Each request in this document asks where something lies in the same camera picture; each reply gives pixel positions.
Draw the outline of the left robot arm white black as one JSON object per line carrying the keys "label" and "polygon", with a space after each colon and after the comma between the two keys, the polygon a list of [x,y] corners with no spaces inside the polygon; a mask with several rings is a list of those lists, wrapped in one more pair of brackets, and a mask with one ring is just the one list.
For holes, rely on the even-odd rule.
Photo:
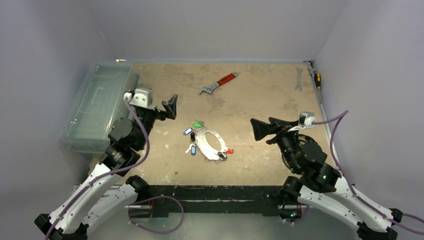
{"label": "left robot arm white black", "polygon": [[163,110],[154,105],[133,103],[136,98],[127,92],[124,104],[130,117],[112,124],[108,135],[110,145],[86,180],[56,210],[40,214],[34,221],[46,240],[86,240],[89,231],[127,205],[153,206],[164,195],[151,194],[151,186],[140,176],[130,176],[112,195],[105,193],[131,169],[141,165],[150,153],[149,134],[157,120],[174,120],[178,95],[163,101]]}

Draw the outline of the large white keyring with keys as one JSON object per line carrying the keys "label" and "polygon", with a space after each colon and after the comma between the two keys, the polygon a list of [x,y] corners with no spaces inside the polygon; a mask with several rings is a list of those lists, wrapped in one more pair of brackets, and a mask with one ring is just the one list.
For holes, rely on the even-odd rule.
{"label": "large white keyring with keys", "polygon": [[[224,139],[217,131],[208,129],[202,121],[195,122],[193,126],[182,131],[182,134],[189,136],[190,142],[185,153],[195,156],[197,152],[200,152],[206,162],[224,162],[228,159],[228,155],[232,155],[235,152],[234,149],[227,147]],[[208,141],[209,135],[218,141],[219,147],[211,145]]]}

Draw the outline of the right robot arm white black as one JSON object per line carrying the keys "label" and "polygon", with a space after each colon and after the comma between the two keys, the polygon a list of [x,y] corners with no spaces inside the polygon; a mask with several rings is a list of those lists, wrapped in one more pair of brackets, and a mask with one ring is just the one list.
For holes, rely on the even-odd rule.
{"label": "right robot arm white black", "polygon": [[392,226],[401,222],[403,213],[362,197],[340,170],[326,163],[327,154],[320,145],[299,134],[314,126],[313,113],[303,112],[297,121],[268,120],[252,118],[250,123],[256,141],[274,136],[266,143],[278,145],[284,164],[293,174],[280,191],[284,202],[312,206],[351,227],[361,240],[397,239]]}

